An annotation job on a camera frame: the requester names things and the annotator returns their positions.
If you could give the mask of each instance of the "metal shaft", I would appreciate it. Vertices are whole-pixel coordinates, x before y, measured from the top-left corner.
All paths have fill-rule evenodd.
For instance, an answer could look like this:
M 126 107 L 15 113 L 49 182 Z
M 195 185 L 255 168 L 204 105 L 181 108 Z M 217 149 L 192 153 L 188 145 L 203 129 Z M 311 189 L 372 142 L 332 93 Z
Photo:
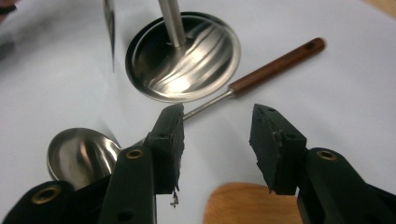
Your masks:
M 179 48 L 186 43 L 186 34 L 184 33 L 177 0 L 159 0 L 159 2 L 171 43 L 175 48 Z
M 211 101 L 209 101 L 209 102 L 207 102 L 207 103 L 205 103 L 205 104 L 193 109 L 189 113 L 185 114 L 183 116 L 183 120 L 191 118 L 192 116 L 194 116 L 194 115 L 198 114 L 199 112 L 207 109 L 208 107 L 210 107 L 210 106 L 222 101 L 223 99 L 228 98 L 229 96 L 233 96 L 233 90 L 232 89 L 228 89 L 222 95 L 216 97 L 215 99 L 213 99 L 213 100 L 211 100 Z

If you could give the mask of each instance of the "white tablecloth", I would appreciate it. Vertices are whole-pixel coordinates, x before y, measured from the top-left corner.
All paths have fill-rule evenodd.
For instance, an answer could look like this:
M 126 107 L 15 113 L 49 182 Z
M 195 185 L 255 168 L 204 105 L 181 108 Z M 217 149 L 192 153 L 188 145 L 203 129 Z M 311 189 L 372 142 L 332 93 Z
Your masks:
M 180 0 L 227 22 L 241 61 L 231 81 L 321 36 L 327 48 L 244 97 L 222 102 L 185 123 L 180 205 L 159 196 L 159 223 L 201 223 L 219 185 L 265 184 L 248 144 L 254 104 L 280 111 L 308 148 L 343 154 L 362 178 L 396 193 L 396 20 L 361 1 Z M 116 1 L 112 73 L 102 1 L 20 1 L 0 24 L 0 218 L 28 189 L 50 180 L 46 154 L 59 132 L 92 128 L 129 147 L 168 106 L 129 81 L 129 43 L 161 17 L 158 2 Z M 184 104 L 188 112 L 223 93 Z

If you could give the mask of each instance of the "spoon handle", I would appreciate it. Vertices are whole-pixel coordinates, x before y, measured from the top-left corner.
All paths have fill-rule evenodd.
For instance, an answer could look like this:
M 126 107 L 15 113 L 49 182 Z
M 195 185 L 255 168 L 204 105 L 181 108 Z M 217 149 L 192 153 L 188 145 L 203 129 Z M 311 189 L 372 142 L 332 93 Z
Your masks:
M 283 55 L 282 57 L 268 63 L 258 70 L 239 78 L 229 85 L 233 91 L 233 96 L 240 96 L 247 91 L 254 89 L 272 77 L 292 68 L 294 65 L 303 62 L 311 56 L 323 51 L 325 42 L 322 38 L 315 38 L 297 49 Z

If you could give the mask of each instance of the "wooden surface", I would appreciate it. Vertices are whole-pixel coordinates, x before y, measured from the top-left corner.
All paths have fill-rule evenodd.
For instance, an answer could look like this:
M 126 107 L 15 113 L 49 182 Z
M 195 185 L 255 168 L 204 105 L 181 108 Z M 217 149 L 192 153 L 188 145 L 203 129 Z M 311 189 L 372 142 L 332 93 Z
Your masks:
M 204 224 L 302 223 L 293 196 L 269 194 L 267 187 L 230 183 L 210 196 Z
M 396 0 L 364 0 L 396 19 Z

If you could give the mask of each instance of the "spoon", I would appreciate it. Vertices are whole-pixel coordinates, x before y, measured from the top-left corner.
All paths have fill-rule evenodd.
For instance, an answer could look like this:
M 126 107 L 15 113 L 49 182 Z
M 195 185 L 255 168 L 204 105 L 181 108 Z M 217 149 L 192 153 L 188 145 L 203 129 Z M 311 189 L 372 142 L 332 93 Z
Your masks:
M 183 119 L 189 119 L 225 98 L 237 97 L 252 90 L 271 77 L 321 52 L 324 47 L 325 43 L 321 38 L 309 41 L 236 80 L 229 85 L 225 93 L 185 114 Z M 142 145 L 143 140 L 135 146 Z M 81 189 L 112 174 L 121 150 L 116 142 L 97 131 L 85 128 L 68 129 L 58 133 L 49 144 L 47 160 L 49 173 L 53 179 L 68 181 L 75 189 Z

